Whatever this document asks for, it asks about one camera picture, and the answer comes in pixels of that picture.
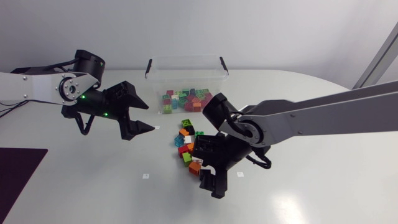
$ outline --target plastic storage box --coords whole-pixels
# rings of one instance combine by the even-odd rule
[[[154,57],[145,79],[155,91],[161,113],[201,112],[220,92],[228,69],[215,55]]]

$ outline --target pile of cubes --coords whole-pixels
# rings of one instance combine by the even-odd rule
[[[196,136],[205,133],[203,131],[195,131],[189,119],[181,121],[181,124],[182,129],[174,139],[174,143],[178,147],[178,155],[183,159],[184,166],[189,168],[189,172],[199,176],[202,160],[192,159],[192,153]]]
[[[213,95],[209,92],[209,89],[167,90],[166,94],[162,96],[163,113],[169,114],[172,113],[172,110],[178,108],[183,108],[188,112],[200,112],[212,97]]]

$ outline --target tabletop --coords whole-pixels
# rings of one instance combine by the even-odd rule
[[[103,75],[104,88],[127,80],[150,107],[131,108],[131,119],[157,129],[131,141],[121,139],[117,122],[104,118],[95,118],[90,133],[81,135],[60,105],[30,102],[0,119],[2,147],[49,150],[5,223],[398,222],[397,132],[290,138],[267,153],[271,169],[247,160],[232,167],[228,191],[216,199],[184,167],[174,137],[187,118],[197,131],[217,130],[201,113],[159,114],[144,74]],[[230,70],[221,91],[242,108],[347,89],[293,72]]]

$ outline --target white wall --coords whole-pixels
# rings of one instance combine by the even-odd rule
[[[0,71],[103,57],[217,54],[231,69],[306,73],[351,88],[398,21],[396,0],[1,0]]]

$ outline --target robotic arm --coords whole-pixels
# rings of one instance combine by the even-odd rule
[[[63,67],[72,65],[66,71]],[[118,121],[121,137],[131,140],[135,135],[152,131],[154,127],[141,121],[131,121],[129,107],[148,109],[137,96],[136,89],[122,82],[107,90],[98,91],[105,61],[85,50],[77,50],[75,59],[47,67],[17,68],[0,73],[0,96],[4,101],[37,101],[63,105],[65,118],[74,118],[80,132],[90,131],[95,116]],[[84,127],[80,113],[90,114]]]
[[[293,103],[263,101],[238,111],[219,93],[203,114],[219,131],[216,136],[197,136],[193,156],[203,159],[200,187],[211,196],[224,197],[227,171],[243,158],[265,168],[271,145],[293,136],[398,131],[398,82],[370,86]],[[262,162],[249,154],[254,152]]]

